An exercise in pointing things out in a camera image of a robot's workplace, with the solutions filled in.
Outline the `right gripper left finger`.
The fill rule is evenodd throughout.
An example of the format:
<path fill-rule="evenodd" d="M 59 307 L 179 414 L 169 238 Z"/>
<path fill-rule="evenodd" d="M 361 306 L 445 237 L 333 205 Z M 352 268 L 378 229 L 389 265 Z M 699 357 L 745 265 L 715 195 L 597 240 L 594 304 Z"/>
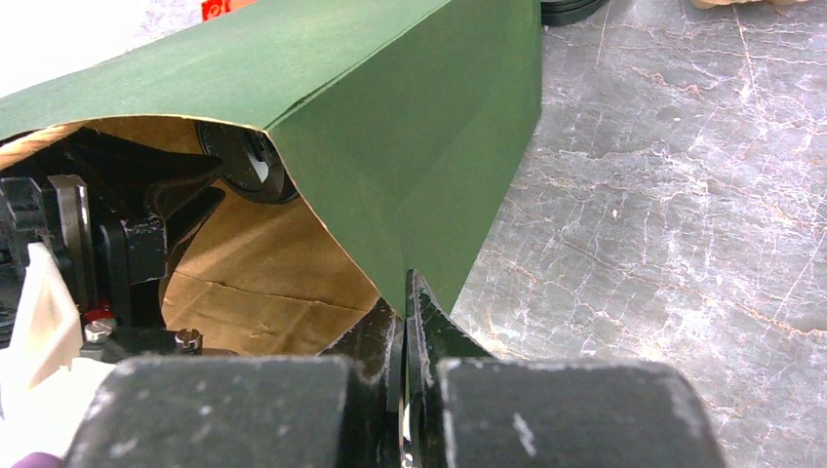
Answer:
<path fill-rule="evenodd" d="M 147 357 L 98 388 L 69 467 L 397 467 L 404 322 L 380 301 L 314 357 Z"/>

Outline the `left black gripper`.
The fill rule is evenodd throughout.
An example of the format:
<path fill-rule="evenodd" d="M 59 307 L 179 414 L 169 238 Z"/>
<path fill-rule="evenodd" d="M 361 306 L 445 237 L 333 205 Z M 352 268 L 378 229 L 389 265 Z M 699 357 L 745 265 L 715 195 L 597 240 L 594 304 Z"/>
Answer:
<path fill-rule="evenodd" d="M 217 210 L 223 165 L 81 130 L 1 173 L 1 344 L 20 316 L 27 248 L 44 245 L 83 324 L 112 320 L 106 362 L 182 354 L 162 315 L 167 285 Z"/>

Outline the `green paper bag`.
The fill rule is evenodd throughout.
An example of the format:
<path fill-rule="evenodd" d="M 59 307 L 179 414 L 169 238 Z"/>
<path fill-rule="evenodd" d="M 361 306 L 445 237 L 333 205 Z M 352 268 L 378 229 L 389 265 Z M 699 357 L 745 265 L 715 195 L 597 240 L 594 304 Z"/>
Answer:
<path fill-rule="evenodd" d="M 168 329 L 311 355 L 422 275 L 451 310 L 540 114 L 532 1 L 258 1 L 1 100 L 1 145 L 95 130 L 206 155 L 197 122 L 262 133 L 298 197 L 225 196 L 171 276 Z"/>

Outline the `stack of black lids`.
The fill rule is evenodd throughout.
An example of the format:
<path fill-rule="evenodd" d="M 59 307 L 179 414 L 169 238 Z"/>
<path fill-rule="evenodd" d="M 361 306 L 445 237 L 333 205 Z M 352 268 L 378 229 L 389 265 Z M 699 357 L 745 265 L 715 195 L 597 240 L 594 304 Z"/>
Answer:
<path fill-rule="evenodd" d="M 540 18 L 543 25 L 565 26 L 589 18 L 608 0 L 542 0 Z"/>

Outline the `stack of cardboard cup carriers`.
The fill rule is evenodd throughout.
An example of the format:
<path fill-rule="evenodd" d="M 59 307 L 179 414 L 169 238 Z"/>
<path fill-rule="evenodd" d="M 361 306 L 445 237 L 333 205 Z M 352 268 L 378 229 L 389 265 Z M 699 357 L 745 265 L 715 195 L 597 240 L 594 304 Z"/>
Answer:
<path fill-rule="evenodd" d="M 753 3 L 769 3 L 772 6 L 790 6 L 797 3 L 805 3 L 808 0 L 691 0 L 691 4 L 701 10 L 709 10 L 717 7 L 745 5 Z"/>

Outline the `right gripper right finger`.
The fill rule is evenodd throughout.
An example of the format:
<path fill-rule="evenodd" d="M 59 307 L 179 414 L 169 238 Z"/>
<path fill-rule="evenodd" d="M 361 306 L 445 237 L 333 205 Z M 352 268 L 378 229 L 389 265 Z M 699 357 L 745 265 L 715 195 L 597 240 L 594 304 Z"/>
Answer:
<path fill-rule="evenodd" d="M 639 360 L 497 359 L 407 279 L 418 467 L 722 467 L 703 405 L 674 368 Z"/>

